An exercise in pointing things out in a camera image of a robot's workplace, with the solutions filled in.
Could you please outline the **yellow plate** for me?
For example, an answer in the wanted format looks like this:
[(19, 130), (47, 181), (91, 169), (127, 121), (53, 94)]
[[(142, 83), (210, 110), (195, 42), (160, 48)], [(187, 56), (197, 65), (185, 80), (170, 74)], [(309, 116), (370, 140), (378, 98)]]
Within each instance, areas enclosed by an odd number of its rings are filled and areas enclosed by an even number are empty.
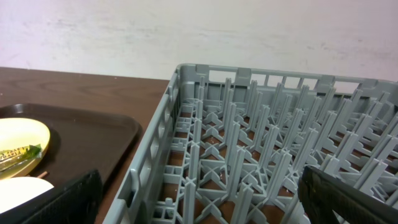
[(2, 118), (1, 151), (40, 144), (42, 152), (35, 159), (1, 172), (1, 179), (10, 179), (29, 174), (46, 155), (49, 142), (50, 130), (44, 123), (29, 118)]

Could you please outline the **white bowl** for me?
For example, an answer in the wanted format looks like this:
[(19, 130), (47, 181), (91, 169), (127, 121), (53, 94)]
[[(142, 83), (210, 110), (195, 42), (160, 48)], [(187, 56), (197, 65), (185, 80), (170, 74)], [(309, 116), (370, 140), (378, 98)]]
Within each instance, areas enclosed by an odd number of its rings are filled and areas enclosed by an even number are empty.
[(54, 186), (37, 177), (13, 177), (1, 180), (1, 213), (54, 188)]

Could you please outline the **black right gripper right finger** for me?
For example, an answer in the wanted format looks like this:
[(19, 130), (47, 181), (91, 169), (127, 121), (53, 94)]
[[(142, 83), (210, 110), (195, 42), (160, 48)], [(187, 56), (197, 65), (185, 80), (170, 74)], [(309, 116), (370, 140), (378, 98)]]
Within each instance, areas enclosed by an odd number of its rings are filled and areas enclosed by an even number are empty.
[(298, 182), (298, 198), (311, 223), (397, 223), (397, 210), (332, 177), (306, 166)]

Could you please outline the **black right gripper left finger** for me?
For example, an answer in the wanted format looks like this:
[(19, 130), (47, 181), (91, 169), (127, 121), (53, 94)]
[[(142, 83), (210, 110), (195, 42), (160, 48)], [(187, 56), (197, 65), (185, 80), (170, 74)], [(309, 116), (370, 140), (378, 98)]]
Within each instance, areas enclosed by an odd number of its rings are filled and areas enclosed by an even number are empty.
[(80, 174), (1, 214), (1, 223), (94, 223), (103, 197), (98, 170)]

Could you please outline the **green snack wrapper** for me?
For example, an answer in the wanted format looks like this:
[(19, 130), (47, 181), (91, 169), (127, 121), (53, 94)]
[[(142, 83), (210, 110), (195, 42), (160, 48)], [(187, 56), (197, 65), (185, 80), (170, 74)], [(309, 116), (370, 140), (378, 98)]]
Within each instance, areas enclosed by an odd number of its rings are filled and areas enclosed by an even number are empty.
[(28, 145), (1, 151), (1, 172), (26, 161), (35, 159), (42, 152), (41, 145)]

